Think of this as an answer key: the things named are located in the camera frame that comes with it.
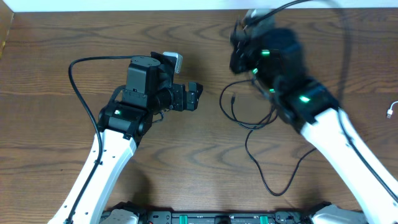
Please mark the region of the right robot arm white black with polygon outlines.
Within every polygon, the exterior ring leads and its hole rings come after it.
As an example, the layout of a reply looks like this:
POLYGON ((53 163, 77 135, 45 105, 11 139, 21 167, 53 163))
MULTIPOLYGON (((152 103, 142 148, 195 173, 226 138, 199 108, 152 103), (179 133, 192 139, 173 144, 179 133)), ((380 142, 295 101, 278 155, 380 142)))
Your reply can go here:
POLYGON ((278 115, 332 165, 368 223, 397 223, 397 180, 361 139, 338 100, 307 74, 290 29, 234 30, 230 69, 252 72, 278 115))

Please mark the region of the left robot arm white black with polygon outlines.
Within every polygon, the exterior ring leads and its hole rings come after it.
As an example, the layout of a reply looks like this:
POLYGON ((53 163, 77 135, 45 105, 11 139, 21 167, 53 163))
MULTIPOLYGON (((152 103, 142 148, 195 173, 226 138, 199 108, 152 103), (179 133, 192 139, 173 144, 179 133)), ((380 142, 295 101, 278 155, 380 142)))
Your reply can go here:
POLYGON ((183 57, 175 52, 149 56, 129 55, 125 85, 117 87, 107 105, 94 118, 73 79, 71 85, 95 129, 89 156, 66 200, 51 223, 99 223, 124 166, 142 137, 167 110, 194 111, 203 91, 201 84, 174 83, 183 57))

